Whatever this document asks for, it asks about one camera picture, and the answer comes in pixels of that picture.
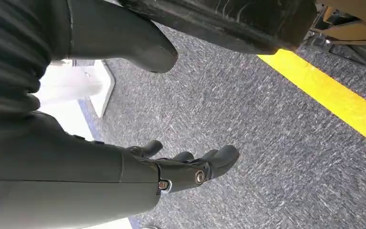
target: white base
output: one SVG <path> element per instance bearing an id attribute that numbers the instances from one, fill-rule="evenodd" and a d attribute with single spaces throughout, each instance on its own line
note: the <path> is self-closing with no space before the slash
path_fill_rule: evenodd
<path id="1" fill-rule="evenodd" d="M 89 76 L 95 77 L 102 83 L 100 92 L 89 97 L 97 116 L 101 118 L 104 115 L 115 85 L 113 74 L 102 60 L 96 60 L 94 67 L 86 67 L 85 71 Z"/>

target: bolt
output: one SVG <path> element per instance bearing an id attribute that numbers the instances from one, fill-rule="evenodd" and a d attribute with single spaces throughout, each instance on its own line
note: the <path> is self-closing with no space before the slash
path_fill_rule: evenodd
<path id="1" fill-rule="evenodd" d="M 195 183 L 202 185 L 205 181 L 205 174 L 202 170 L 198 170 L 195 175 Z"/>
<path id="2" fill-rule="evenodd" d="M 169 183 L 168 183 L 166 180 L 161 180 L 161 181 L 159 181 L 159 183 L 158 183 L 158 187 L 159 187 L 161 190 L 166 190 L 166 189 L 168 189 L 168 186 L 169 186 Z"/>

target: robotic thumb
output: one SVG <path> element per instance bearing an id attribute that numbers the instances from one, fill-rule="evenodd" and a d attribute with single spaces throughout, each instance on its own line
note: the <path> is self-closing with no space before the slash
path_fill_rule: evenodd
<path id="1" fill-rule="evenodd" d="M 176 49 L 151 21 L 103 0 L 68 0 L 68 7 L 69 58 L 120 57 L 153 73 L 175 65 Z"/>

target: screw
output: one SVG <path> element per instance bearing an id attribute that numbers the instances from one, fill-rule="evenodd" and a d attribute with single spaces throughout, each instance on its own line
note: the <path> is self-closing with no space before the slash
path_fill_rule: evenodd
<path id="1" fill-rule="evenodd" d="M 202 185 L 205 181 L 205 174 L 202 170 L 198 170 L 195 175 L 195 183 Z"/>
<path id="2" fill-rule="evenodd" d="M 159 181 L 159 183 L 158 183 L 158 187 L 159 187 L 161 190 L 166 190 L 166 189 L 168 189 L 168 186 L 169 186 L 169 183 L 168 183 L 166 180 L 161 180 L 161 181 Z"/>

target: robotic arm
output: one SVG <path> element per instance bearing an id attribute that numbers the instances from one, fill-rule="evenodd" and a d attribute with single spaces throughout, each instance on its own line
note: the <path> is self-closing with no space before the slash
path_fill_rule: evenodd
<path id="1" fill-rule="evenodd" d="M 150 21 L 102 0 L 0 0 L 0 229 L 84 228 L 142 213 L 161 191 L 197 187 L 236 162 L 233 146 L 150 160 L 160 145 L 88 142 L 36 111 L 30 93 L 52 60 L 108 57 L 164 73 L 177 52 Z"/>

